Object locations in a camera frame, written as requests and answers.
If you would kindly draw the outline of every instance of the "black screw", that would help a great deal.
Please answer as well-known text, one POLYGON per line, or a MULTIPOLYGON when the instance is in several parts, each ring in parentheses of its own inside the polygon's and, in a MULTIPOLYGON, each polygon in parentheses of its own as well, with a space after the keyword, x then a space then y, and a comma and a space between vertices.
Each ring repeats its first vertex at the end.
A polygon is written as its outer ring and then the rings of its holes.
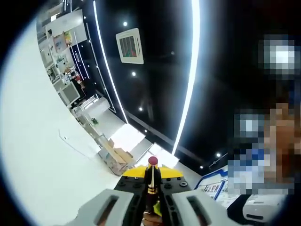
POLYGON ((170 189, 170 188, 172 188, 173 186, 170 184, 170 183, 167 183, 167 184, 165 184, 164 185, 164 188, 166 188, 166 189, 170 189))
POLYGON ((186 186, 187 186, 187 182, 181 182, 181 183, 180 183, 180 186, 181 186, 181 187, 186 187, 186 186))
POLYGON ((141 187, 141 184, 134 184, 133 185, 133 188, 139 188, 139 187, 141 187))

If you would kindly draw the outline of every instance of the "led light strip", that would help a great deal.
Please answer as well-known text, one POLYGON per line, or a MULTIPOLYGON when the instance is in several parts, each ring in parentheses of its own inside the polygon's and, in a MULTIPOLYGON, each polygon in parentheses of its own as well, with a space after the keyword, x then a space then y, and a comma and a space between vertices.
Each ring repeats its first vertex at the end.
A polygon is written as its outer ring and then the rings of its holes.
POLYGON ((120 106, 120 108, 121 108, 122 114, 123 114, 123 116, 124 116, 124 118, 125 118, 125 120, 126 120, 126 123, 128 124, 128 120, 127 120, 126 114, 125 114, 125 112, 124 112, 124 110, 123 110, 121 101, 120 101, 120 99, 119 99, 119 97, 118 97, 117 90, 116 90, 116 87, 115 87, 115 84, 114 84, 114 81, 113 81, 113 78, 112 78, 112 75, 111 75, 111 72, 110 72, 110 69, 109 69, 107 57, 106 57, 105 52, 104 52, 103 41, 102 41, 102 38, 101 38, 101 36, 100 36, 100 29, 99 29, 99 24, 98 24, 98 20, 97 20, 97 11, 96 11, 96 2, 95 2, 95 1, 93 1, 93 7, 94 7, 94 16, 95 16, 95 22, 96 22, 96 27, 97 27, 97 33, 98 33, 98 38, 99 38, 100 45, 101 45, 101 47, 102 47, 104 62, 105 62, 105 65, 106 65, 106 67, 107 67, 108 74, 109 74, 109 77, 110 77, 110 80, 111 80, 111 83, 112 83, 112 86, 113 86, 113 89, 114 89, 114 92, 115 92, 117 101, 118 101, 119 106, 120 106))
POLYGON ((189 80, 187 86, 187 93, 185 98, 185 104, 183 108, 183 113, 180 121, 179 130, 177 133, 177 137, 175 139, 172 155, 174 155, 179 141, 183 132, 184 124, 186 121, 189 104, 191 100, 191 95, 193 91, 194 80, 196 77, 196 70, 198 65, 198 48, 199 48, 199 37, 200 37, 200 12, 199 12, 199 0, 191 0, 192 6, 192 51, 191 51, 191 63, 190 63, 190 72, 189 72, 189 80))
POLYGON ((92 53, 93 53, 94 60, 95 60, 95 63, 96 63, 96 67, 97 67, 98 73, 99 73, 99 75, 100 75, 100 78, 101 78, 101 80, 102 80, 102 83, 103 83, 103 86, 104 86, 104 90, 105 90, 105 92, 107 93, 107 96, 108 96, 108 98, 109 98, 109 100, 110 100, 110 103, 111 103, 111 106, 112 106, 112 108, 113 108, 113 109, 110 109, 110 110, 113 111, 114 113, 116 113, 114 104, 113 104, 113 102, 112 102, 112 100, 111 100, 111 97, 110 97, 110 94, 109 94, 109 92, 108 92, 108 90, 107 90, 107 87, 105 86, 105 83, 104 83, 104 80, 103 80, 103 76, 102 76, 102 74, 101 74, 101 72, 100 72, 100 69, 99 69, 99 66, 98 66, 98 63, 97 63, 96 55, 95 55, 94 48, 93 48, 93 43, 92 43, 92 41, 91 41, 91 36, 90 36, 90 30, 89 30, 88 23, 86 23, 86 26, 87 26, 88 36, 89 36, 89 43, 90 43, 90 45, 91 45, 91 49, 92 49, 92 53))
MULTIPOLYGON (((75 42, 76 42, 77 49, 79 50, 79 46, 78 46, 77 40, 76 40, 76 34, 75 34, 75 32, 73 32, 73 33, 74 33, 74 38, 75 38, 75 42)), ((88 72, 87 72, 87 70, 86 70, 86 67, 85 67, 83 58, 81 57, 80 50, 79 50, 79 56, 80 56, 81 63, 84 65, 84 69, 85 69, 85 71, 86 71, 87 77, 90 79, 90 77, 89 77, 89 75, 88 75, 88 72)))
POLYGON ((80 71, 79 65, 77 64, 77 60, 76 60, 76 57, 75 57, 75 54, 74 54, 74 52, 73 52, 73 49, 72 49, 72 47, 70 47, 70 49, 72 50, 72 53, 73 53, 73 55, 74 55, 75 63, 76 63, 76 65, 77 65, 77 68, 79 69, 79 74, 81 75, 82 79, 84 80, 84 77, 83 77, 83 76, 82 76, 82 74, 81 74, 81 71, 80 71))

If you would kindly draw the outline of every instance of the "potted plant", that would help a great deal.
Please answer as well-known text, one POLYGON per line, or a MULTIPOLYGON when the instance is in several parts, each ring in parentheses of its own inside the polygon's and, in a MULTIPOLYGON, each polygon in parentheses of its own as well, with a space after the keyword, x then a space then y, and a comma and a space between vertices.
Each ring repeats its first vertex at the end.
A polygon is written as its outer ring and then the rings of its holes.
POLYGON ((91 122, 92 122, 92 124, 95 126, 95 125, 98 125, 98 121, 97 121, 97 119, 96 118, 92 118, 91 119, 91 122))

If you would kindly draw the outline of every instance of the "ceiling air conditioner vent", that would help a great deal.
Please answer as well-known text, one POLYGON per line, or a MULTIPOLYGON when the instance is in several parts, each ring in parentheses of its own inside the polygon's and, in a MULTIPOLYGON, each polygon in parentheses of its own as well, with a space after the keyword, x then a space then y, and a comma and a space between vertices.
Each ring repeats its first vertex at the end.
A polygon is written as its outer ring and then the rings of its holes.
POLYGON ((121 62, 128 64, 144 64, 139 29, 134 28, 116 34, 121 62))

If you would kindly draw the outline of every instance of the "poster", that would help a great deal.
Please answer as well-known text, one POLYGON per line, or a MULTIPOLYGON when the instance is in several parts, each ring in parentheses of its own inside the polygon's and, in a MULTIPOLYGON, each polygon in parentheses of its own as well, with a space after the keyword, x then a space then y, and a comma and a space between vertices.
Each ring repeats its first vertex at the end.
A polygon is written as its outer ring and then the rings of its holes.
POLYGON ((239 194, 228 194, 228 181, 226 180, 216 201, 223 207, 228 208, 238 197, 239 194))
POLYGON ((53 42, 57 53, 61 53, 67 48, 64 33, 55 36, 53 42))
POLYGON ((206 185, 206 187, 204 188, 204 192, 209 195, 211 198, 215 198, 219 188, 221 186, 221 182, 219 183, 214 183, 214 184, 210 184, 210 185, 206 185))
POLYGON ((199 185, 198 189, 203 192, 206 189, 206 187, 207 187, 207 185, 199 185))
POLYGON ((71 46, 72 45, 72 36, 71 36, 70 31, 64 32, 64 35, 65 35, 65 41, 66 41, 67 46, 71 46))

